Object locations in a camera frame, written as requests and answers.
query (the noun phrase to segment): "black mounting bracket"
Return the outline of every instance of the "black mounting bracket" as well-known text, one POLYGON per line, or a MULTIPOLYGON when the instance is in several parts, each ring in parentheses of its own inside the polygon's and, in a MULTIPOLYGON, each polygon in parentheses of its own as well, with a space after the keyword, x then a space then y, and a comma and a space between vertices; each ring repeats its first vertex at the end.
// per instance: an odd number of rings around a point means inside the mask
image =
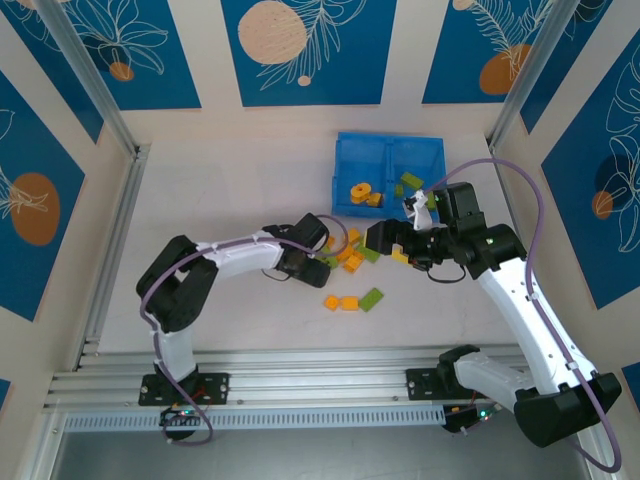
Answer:
MULTIPOLYGON (((467 400, 473 390, 456 386, 447 390, 435 368, 410 368, 405 371, 409 400, 467 400)), ((476 393, 476 398, 486 398, 476 393)))
MULTIPOLYGON (((229 394, 228 373, 198 373, 197 370, 180 382, 180 386, 198 405, 226 405, 229 394)), ((161 373, 142 377, 138 405, 141 407, 166 407, 184 405, 182 395, 161 373)))

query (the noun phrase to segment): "orange circle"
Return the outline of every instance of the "orange circle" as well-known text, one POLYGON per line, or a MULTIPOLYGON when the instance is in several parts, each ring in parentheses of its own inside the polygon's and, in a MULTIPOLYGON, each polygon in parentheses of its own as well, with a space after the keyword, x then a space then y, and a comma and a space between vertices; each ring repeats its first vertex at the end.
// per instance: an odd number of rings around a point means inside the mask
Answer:
POLYGON ((509 53, 499 53, 489 60, 480 73, 480 89, 487 95, 504 95, 509 93, 530 50, 531 45, 516 45, 509 49, 509 53), (516 60, 516 64, 514 65, 515 74, 511 69, 510 56, 516 60))
POLYGON ((60 223, 60 198, 51 180, 40 173, 20 175, 9 193, 17 206, 11 209, 13 228, 27 243, 38 247, 48 245, 60 223), (29 205, 32 201, 38 208, 29 205))
POLYGON ((613 211, 613 197, 604 190, 596 193, 591 202, 591 209, 600 220, 606 220, 613 211))
POLYGON ((133 70, 129 65, 122 62, 113 62, 109 65, 109 73, 121 82, 130 82, 133 80, 133 70))

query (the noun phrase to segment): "peach circle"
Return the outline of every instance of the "peach circle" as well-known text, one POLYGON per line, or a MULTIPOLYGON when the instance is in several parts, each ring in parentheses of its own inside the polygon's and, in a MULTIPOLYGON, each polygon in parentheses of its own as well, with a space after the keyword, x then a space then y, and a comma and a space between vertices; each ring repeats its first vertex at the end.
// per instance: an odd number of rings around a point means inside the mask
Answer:
POLYGON ((606 220, 613 211, 613 197, 609 192, 599 191, 593 196, 591 209, 600 220, 606 220))
POLYGON ((109 65, 109 73, 121 82, 130 82, 133 80, 133 70, 126 63, 113 62, 109 65))
MULTIPOLYGON (((11 209, 11 220, 13 228, 25 242, 38 247, 48 245, 60 223, 60 197, 55 185, 40 173, 25 173, 13 182, 12 188, 31 197, 47 196, 40 204, 46 207, 46 211, 23 204, 20 208, 11 209)), ((9 195, 10 198, 18 198, 15 192, 9 195)))
MULTIPOLYGON (((524 64, 531 45, 516 45, 511 47, 513 54, 520 50, 520 58, 516 70, 519 72, 524 64)), ((511 78, 511 61, 507 53, 502 52, 489 60, 480 73, 480 89, 487 95, 504 95, 509 93, 516 77, 511 78)))
POLYGON ((245 53, 263 65, 293 60, 307 45, 307 29, 300 16, 273 0, 258 2, 244 14, 238 37, 245 53))

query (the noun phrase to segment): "small block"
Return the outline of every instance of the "small block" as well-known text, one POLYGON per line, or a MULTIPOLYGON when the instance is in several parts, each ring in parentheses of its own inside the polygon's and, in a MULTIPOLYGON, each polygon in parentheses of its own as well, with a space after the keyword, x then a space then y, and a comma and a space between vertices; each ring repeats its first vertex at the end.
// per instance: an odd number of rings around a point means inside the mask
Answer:
POLYGON ((366 202, 371 195, 371 185, 359 183, 351 189, 351 201, 355 204, 366 202))
POLYGON ((344 249, 344 251, 338 255, 337 257, 334 257, 336 260, 338 260, 339 263, 344 262, 347 258, 349 258, 351 255, 353 255, 353 247, 351 245, 347 245, 347 247, 344 249))
POLYGON ((351 255, 345 262, 344 269, 349 273, 355 273, 356 270, 360 268, 363 261, 364 255, 359 252, 353 252, 353 255, 351 255))
POLYGON ((371 196, 367 199, 367 205, 370 207, 379 207, 382 203, 382 194, 381 193, 372 193, 371 196))
POLYGON ((362 297, 358 303, 362 310, 368 312, 375 307, 380 300, 382 300, 382 297, 384 297, 384 294, 380 290, 372 288, 371 291, 362 297))
POLYGON ((433 196, 433 192, 427 193, 427 208, 431 212, 436 211, 436 197, 433 196))
POLYGON ((360 241, 360 232, 357 228, 349 230, 349 244, 353 245, 360 241))
POLYGON ((391 258, 400 263, 406 263, 407 265, 409 264, 409 257, 402 253, 402 249, 400 248, 393 249, 393 251, 391 252, 391 258))
POLYGON ((329 295, 327 299, 324 301, 324 306, 327 307, 329 310, 333 310, 334 312, 336 311, 339 305, 340 305, 340 299, 335 295, 329 295))
POLYGON ((358 297, 342 297, 340 307, 350 312, 358 310, 358 297))
POLYGON ((419 190, 422 185, 424 185, 424 180, 416 177, 415 175, 404 172, 400 177, 400 181, 404 183, 407 187, 412 188, 414 190, 419 190))
POLYGON ((356 251, 364 255, 364 258, 367 260, 367 262, 376 263, 380 258, 380 254, 371 250, 370 248, 365 247, 364 242, 358 245, 356 251))

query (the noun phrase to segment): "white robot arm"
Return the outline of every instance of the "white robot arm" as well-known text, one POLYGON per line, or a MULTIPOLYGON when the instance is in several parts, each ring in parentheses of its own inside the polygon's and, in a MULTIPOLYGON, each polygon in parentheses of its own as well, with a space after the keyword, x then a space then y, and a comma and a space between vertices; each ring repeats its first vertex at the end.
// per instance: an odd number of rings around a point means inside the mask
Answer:
POLYGON ((448 392, 462 388, 491 398, 513 412, 525 435, 541 447, 597 423, 598 415, 576 371, 588 379, 604 411, 620 395, 620 384, 611 373, 599 374, 578 349, 535 277, 535 298, 530 298, 524 282, 526 251, 516 234, 507 225, 486 226, 469 183, 449 185, 434 195, 443 225, 432 226, 425 195, 418 191, 404 201, 413 224, 377 223, 367 231, 367 248, 388 255, 399 244, 409 263, 426 272, 447 260, 462 266, 496 302, 530 368, 529 372, 514 370, 477 347, 465 345, 440 356, 437 377, 441 386, 448 392), (536 310, 534 299, 571 352, 571 363, 536 310))

